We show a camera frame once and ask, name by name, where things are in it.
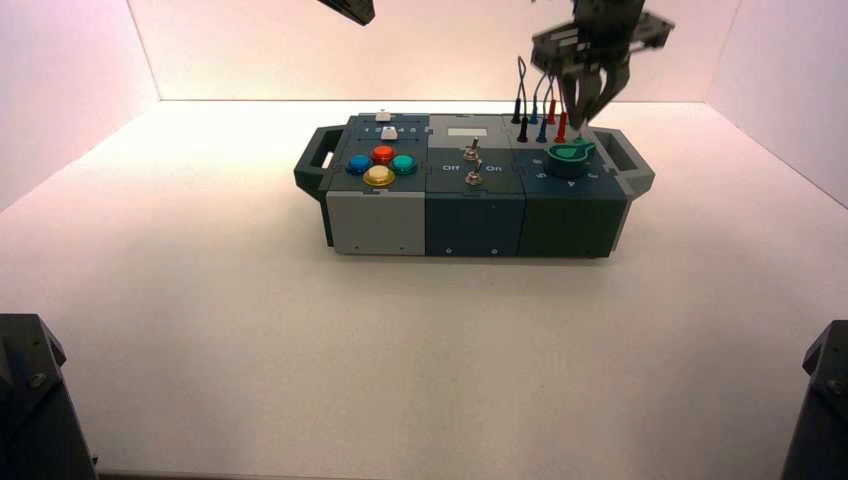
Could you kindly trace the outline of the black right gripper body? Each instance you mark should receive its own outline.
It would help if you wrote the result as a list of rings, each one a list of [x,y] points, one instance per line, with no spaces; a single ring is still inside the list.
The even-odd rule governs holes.
[[[675,24],[637,0],[574,1],[573,19],[532,38],[531,62],[549,75],[576,74],[665,46]]]

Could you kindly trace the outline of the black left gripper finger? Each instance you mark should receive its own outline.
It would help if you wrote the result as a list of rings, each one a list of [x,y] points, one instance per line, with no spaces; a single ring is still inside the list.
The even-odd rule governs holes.
[[[319,0],[319,2],[360,26],[368,25],[375,18],[373,0]]]

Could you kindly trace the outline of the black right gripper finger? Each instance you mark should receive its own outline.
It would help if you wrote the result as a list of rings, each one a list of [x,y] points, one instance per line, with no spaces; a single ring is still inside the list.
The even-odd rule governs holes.
[[[587,122],[594,119],[627,85],[630,79],[630,55],[599,65],[597,92],[585,111]]]
[[[588,68],[563,68],[559,81],[569,123],[574,130],[580,130],[586,123],[585,111],[592,99],[592,72]]]

